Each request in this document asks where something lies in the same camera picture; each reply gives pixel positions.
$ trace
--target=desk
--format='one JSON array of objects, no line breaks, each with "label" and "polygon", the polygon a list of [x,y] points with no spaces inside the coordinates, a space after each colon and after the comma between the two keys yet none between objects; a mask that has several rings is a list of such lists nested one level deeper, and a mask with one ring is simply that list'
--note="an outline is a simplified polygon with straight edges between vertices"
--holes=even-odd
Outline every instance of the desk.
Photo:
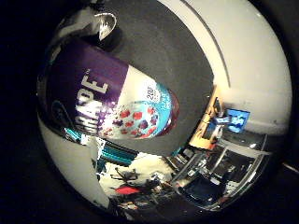
[{"label": "desk", "polygon": [[216,125],[212,134],[209,134],[208,136],[205,136],[205,133],[208,131],[208,127],[211,124],[212,119],[219,115],[222,111],[223,105],[220,97],[220,91],[219,88],[215,86],[206,107],[205,115],[202,117],[195,134],[189,142],[191,146],[210,150],[213,149],[213,141],[222,128],[222,125]]}]

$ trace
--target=floor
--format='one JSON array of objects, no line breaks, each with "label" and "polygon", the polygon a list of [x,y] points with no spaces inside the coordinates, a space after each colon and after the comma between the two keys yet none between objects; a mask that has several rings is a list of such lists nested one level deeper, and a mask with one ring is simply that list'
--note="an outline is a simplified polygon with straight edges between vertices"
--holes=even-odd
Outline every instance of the floor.
[{"label": "floor", "polygon": [[170,174],[173,172],[173,170],[168,166],[161,156],[150,155],[142,152],[137,155],[136,159],[129,167],[123,167],[108,162],[106,165],[107,172],[104,175],[101,175],[101,179],[99,181],[101,187],[108,197],[118,195],[112,188],[117,188],[119,185],[123,184],[122,180],[116,180],[110,177],[110,175],[117,174],[115,171],[116,167],[119,167],[121,172],[129,172],[133,169],[136,169],[136,172],[138,173],[138,179],[130,182],[137,184],[145,183],[146,180],[151,177],[151,174],[156,171],[163,173],[168,179],[171,178]]}]

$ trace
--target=strawberry image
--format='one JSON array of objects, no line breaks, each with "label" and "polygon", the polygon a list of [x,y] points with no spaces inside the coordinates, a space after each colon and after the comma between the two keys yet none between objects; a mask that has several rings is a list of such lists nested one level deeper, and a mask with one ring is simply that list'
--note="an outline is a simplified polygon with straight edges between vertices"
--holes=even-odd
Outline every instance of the strawberry image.
[{"label": "strawberry image", "polygon": [[129,117],[130,114],[131,114],[131,113],[130,113],[130,110],[128,110],[128,109],[126,109],[126,110],[122,110],[121,113],[120,113],[120,117],[121,117],[122,119],[124,119],[124,118]]},{"label": "strawberry image", "polygon": [[131,135],[137,135],[137,133],[138,133],[138,130],[131,131]]},{"label": "strawberry image", "polygon": [[153,133],[156,129],[157,129],[157,127],[154,126],[154,127],[150,128],[150,129],[148,130],[148,133],[151,134],[151,133]]},{"label": "strawberry image", "polygon": [[146,134],[143,134],[141,136],[141,138],[146,138],[146,137],[150,137],[150,135],[157,129],[157,127],[152,127],[148,130],[148,132]]},{"label": "strawberry image", "polygon": [[132,127],[133,124],[134,124],[133,121],[128,121],[128,122],[126,122],[126,123],[124,124],[124,126],[125,126],[125,127]]},{"label": "strawberry image", "polygon": [[135,112],[133,114],[133,119],[141,119],[142,118],[142,112]]},{"label": "strawberry image", "polygon": [[128,131],[126,129],[121,129],[122,134],[128,134]]},{"label": "strawberry image", "polygon": [[148,108],[148,113],[151,114],[151,115],[153,115],[154,112],[155,112],[155,108],[152,107],[152,106],[150,106],[150,107]]}]

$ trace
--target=white wall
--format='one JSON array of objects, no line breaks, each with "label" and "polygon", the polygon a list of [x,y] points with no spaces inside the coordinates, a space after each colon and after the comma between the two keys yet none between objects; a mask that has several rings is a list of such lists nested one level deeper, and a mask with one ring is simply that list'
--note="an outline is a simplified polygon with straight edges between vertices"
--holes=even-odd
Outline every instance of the white wall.
[{"label": "white wall", "polygon": [[214,83],[221,87],[223,102],[251,112],[246,129],[285,133],[292,106],[290,72],[278,39],[261,13],[244,0],[160,2],[176,12],[197,39]]}]

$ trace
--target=cable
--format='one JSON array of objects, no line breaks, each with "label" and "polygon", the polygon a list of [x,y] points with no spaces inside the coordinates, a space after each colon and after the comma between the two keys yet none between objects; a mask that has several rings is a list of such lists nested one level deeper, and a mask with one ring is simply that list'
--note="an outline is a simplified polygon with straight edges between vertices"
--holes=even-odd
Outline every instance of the cable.
[{"label": "cable", "polygon": [[290,166],[288,163],[283,162],[282,165],[285,166],[286,168],[288,168],[289,170],[295,172],[297,175],[299,175],[299,171],[296,168],[293,168],[292,166]]}]

